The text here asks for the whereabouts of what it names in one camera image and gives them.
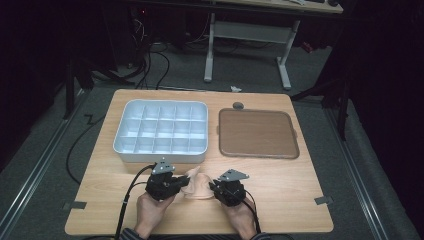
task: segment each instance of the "wooden tabletop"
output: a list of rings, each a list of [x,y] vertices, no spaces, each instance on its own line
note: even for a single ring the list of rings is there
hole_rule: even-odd
[[[151,163],[125,163],[113,150],[113,141],[125,104],[133,99],[201,101],[209,112],[209,144],[200,172],[218,178],[228,169],[250,176],[241,180],[257,204],[262,231],[268,233],[330,232],[333,222],[325,204],[315,198],[323,193],[289,96],[284,94],[188,92],[162,90],[117,90],[87,166],[75,201],[85,209],[72,209],[65,226],[71,235],[114,234],[122,200],[134,175]],[[245,109],[276,110],[288,113],[297,133],[300,156],[294,160],[226,157],[218,147],[218,113],[241,102]],[[175,176],[196,164],[173,164]],[[146,171],[140,177],[147,180]],[[145,185],[135,187],[127,206],[123,227],[136,223],[137,197]],[[216,199],[186,199],[181,193],[168,208],[156,234],[234,233]]]

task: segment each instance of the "small round object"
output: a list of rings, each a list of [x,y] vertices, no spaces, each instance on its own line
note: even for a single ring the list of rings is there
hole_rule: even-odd
[[[244,105],[241,102],[235,102],[235,103],[233,103],[233,108],[237,109],[237,110],[241,110],[241,109],[244,108]]]

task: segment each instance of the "striped sleeve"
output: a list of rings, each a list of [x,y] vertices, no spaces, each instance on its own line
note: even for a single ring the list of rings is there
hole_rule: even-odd
[[[130,228],[125,228],[124,231],[122,231],[121,236],[119,236],[119,240],[144,240],[144,239],[139,237],[136,231]]]

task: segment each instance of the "sleeve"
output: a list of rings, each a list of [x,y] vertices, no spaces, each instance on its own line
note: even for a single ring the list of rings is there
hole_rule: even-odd
[[[271,240],[271,237],[268,233],[258,233],[251,240]]]
[[[119,236],[119,240],[144,240],[144,239],[139,237],[136,231],[130,228],[125,228],[124,231],[122,231],[121,236]]]

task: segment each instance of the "human hand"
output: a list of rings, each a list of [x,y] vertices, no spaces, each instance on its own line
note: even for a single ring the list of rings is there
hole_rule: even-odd
[[[141,238],[149,238],[150,233],[162,221],[166,209],[171,205],[174,199],[175,195],[163,201],[156,201],[147,192],[138,197],[137,224],[134,230]]]
[[[244,201],[249,204],[252,209],[255,209],[255,206],[250,199],[245,198]],[[228,207],[221,203],[221,206],[227,214],[231,226],[233,226],[233,228],[237,231],[241,239],[250,240],[256,235],[253,213],[244,203],[240,203],[234,207]]]

